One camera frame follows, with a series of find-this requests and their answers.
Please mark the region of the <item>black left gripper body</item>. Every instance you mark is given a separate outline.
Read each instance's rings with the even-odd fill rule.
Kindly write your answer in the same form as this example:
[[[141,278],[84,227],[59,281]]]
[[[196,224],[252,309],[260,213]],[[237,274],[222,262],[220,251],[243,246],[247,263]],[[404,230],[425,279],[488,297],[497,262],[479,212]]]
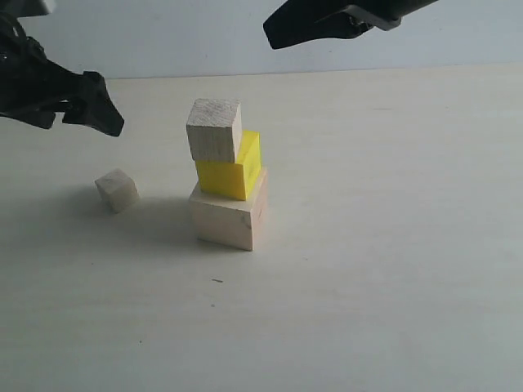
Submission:
[[[39,41],[20,22],[1,13],[1,115],[52,118],[56,112],[83,110],[85,80],[47,58]]]

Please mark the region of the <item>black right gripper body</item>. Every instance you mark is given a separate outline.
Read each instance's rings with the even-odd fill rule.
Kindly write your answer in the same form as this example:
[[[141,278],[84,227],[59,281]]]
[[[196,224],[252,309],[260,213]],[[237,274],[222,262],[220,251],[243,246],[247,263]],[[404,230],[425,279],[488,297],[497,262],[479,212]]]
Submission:
[[[367,25],[389,31],[397,28],[403,17],[434,2],[436,0],[354,1],[346,7],[346,13]]]

